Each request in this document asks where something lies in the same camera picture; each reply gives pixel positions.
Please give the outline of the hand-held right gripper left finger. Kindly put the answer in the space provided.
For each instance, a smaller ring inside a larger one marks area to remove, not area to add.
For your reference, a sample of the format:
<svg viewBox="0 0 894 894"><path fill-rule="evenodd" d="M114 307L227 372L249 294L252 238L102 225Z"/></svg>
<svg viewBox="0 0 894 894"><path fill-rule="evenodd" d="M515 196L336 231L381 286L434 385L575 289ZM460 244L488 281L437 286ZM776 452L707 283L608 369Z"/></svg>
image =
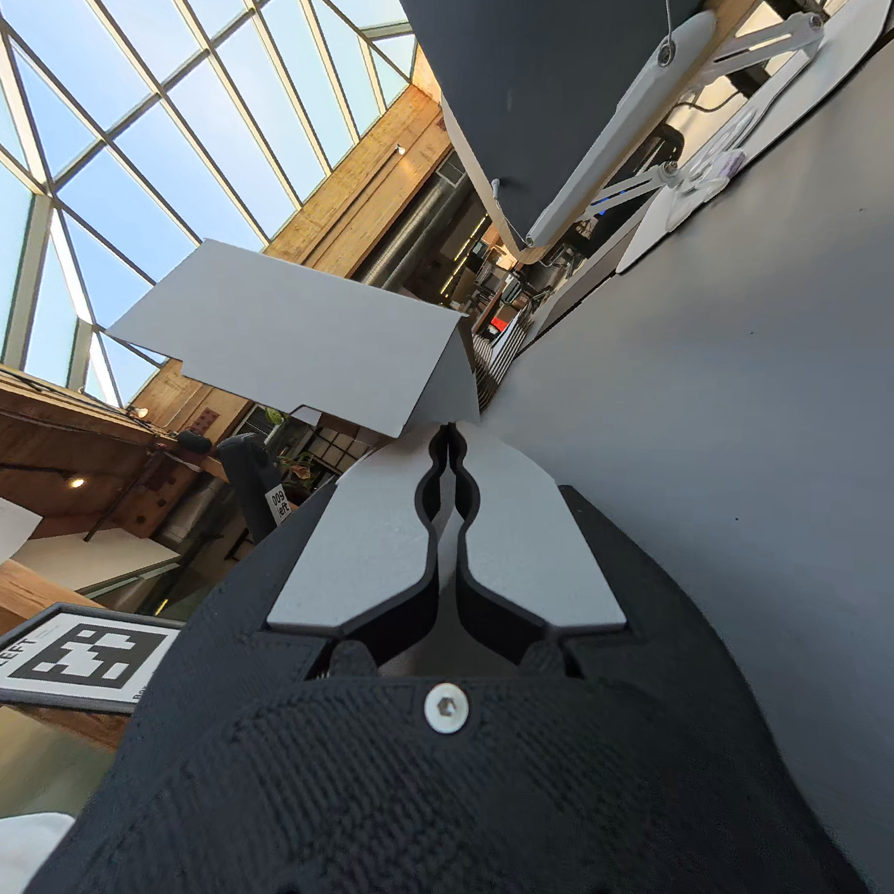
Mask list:
<svg viewBox="0 0 894 894"><path fill-rule="evenodd" d="M276 632L358 641L383 665L425 637L439 602L449 431L412 428L338 480L267 615Z"/></svg>

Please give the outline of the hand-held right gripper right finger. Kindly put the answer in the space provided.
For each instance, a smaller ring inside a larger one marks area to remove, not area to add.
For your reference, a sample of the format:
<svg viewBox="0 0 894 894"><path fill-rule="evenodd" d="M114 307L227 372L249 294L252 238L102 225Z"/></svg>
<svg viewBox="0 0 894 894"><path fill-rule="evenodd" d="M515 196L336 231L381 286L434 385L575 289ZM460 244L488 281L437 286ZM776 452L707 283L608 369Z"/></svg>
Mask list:
<svg viewBox="0 0 894 894"><path fill-rule="evenodd" d="M463 628L519 665L534 643L628 625L562 493L542 467L475 424L450 429Z"/></svg>

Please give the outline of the white cardboard box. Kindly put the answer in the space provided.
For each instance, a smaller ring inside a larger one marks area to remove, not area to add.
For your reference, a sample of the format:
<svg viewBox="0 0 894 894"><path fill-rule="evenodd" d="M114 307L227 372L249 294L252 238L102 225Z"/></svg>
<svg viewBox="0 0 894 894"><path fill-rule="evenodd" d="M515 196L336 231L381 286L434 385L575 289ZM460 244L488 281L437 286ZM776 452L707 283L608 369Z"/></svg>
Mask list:
<svg viewBox="0 0 894 894"><path fill-rule="evenodd" d="M317 411L396 439L427 422L479 420L461 313L216 240L107 331L306 421Z"/></svg>

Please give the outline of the green potted plant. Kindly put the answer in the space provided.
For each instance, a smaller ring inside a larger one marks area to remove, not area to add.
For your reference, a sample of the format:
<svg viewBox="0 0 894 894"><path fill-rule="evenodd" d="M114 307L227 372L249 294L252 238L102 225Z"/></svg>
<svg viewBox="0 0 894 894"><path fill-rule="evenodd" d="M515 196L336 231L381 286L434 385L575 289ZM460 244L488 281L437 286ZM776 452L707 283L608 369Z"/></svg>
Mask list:
<svg viewBox="0 0 894 894"><path fill-rule="evenodd" d="M300 504L336 477L313 450L322 427L274 408L265 408L264 416L272 425L264 441L265 449L280 475L286 496Z"/></svg>

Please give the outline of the wooden beam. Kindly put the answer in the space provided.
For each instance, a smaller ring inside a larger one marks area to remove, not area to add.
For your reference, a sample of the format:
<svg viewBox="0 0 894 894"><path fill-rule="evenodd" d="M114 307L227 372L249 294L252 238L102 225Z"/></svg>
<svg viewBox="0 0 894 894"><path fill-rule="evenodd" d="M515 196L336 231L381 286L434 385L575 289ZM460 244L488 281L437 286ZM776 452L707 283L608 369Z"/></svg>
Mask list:
<svg viewBox="0 0 894 894"><path fill-rule="evenodd" d="M435 98L408 87L267 254L355 274L451 149ZM144 418L6 363L1 398L2 498L28 510L26 539L153 535L201 471L222 475L217 461L181 462L176 436L191 430L217 444L251 412L247 399L187 378L178 361L141 386Z"/></svg>

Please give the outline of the rounded wooden ceiling board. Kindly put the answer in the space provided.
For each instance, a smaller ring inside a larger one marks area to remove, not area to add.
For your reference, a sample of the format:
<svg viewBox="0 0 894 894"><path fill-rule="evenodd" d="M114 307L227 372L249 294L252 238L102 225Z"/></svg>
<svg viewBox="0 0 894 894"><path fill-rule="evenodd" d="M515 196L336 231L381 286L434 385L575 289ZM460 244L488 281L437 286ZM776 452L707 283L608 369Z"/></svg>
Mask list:
<svg viewBox="0 0 894 894"><path fill-rule="evenodd" d="M498 234L508 249L509 253L521 264L533 264L542 258L545 249L532 249L524 244L524 239L518 240L509 226L509 222L502 212L499 202L494 198L493 185L487 180L480 162L476 158L466 137L462 133L459 123L453 115L446 95L441 94L441 110L445 122L446 131L457 152L460 161L467 173L476 194L482 200L487 215L496 226Z"/></svg>

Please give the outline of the white pendant lamp bar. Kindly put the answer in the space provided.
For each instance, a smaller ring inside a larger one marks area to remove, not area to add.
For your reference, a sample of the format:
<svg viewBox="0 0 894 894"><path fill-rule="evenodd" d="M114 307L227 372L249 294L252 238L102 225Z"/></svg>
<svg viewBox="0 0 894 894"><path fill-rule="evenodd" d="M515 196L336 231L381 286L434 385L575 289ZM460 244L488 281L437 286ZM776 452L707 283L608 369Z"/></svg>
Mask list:
<svg viewBox="0 0 894 894"><path fill-rule="evenodd" d="M717 31L715 12L701 11L678 25L654 50L591 148L531 225L525 237L527 247L547 247L582 213L695 76Z"/></svg>

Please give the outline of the glass skylight window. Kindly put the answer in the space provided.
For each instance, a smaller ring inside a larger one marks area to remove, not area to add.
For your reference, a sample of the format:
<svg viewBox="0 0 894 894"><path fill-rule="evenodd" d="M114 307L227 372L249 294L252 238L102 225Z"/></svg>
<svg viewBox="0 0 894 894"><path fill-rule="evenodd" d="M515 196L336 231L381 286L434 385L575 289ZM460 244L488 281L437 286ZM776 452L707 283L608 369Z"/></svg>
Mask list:
<svg viewBox="0 0 894 894"><path fill-rule="evenodd" d="M123 408L106 331L202 241L280 233L408 92L406 2L3 1L2 363Z"/></svg>

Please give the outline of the black ceiling panel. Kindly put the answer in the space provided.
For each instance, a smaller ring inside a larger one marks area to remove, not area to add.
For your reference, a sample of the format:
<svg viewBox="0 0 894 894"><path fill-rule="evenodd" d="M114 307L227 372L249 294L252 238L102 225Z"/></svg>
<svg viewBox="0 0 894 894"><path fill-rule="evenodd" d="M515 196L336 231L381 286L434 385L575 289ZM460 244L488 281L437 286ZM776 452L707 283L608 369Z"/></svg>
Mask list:
<svg viewBox="0 0 894 894"><path fill-rule="evenodd" d="M710 10L687 1L401 5L524 244L654 50Z"/></svg>

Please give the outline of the silver air duct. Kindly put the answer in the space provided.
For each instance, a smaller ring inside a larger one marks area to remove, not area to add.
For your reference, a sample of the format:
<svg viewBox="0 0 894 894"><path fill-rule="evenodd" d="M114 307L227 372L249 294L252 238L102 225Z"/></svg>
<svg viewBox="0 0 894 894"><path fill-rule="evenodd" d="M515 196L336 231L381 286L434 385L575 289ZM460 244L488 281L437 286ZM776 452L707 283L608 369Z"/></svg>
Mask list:
<svg viewBox="0 0 894 894"><path fill-rule="evenodd" d="M451 181L433 173L351 275L352 280L383 287L454 190Z"/></svg>

